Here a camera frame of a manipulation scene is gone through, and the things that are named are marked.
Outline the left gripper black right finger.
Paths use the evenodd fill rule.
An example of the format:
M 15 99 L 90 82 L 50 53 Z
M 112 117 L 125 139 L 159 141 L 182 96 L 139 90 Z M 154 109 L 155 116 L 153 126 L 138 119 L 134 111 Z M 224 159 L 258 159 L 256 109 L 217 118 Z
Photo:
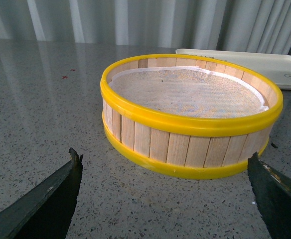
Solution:
M 259 160 L 248 159 L 248 177 L 262 220 L 273 239 L 291 239 L 291 179 Z

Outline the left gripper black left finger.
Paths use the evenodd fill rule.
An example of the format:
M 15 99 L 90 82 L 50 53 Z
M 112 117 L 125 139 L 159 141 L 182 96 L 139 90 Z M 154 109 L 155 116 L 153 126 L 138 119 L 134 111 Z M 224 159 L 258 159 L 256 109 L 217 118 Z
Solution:
M 0 239 L 64 239 L 75 212 L 83 165 L 69 149 L 70 161 L 0 212 Z

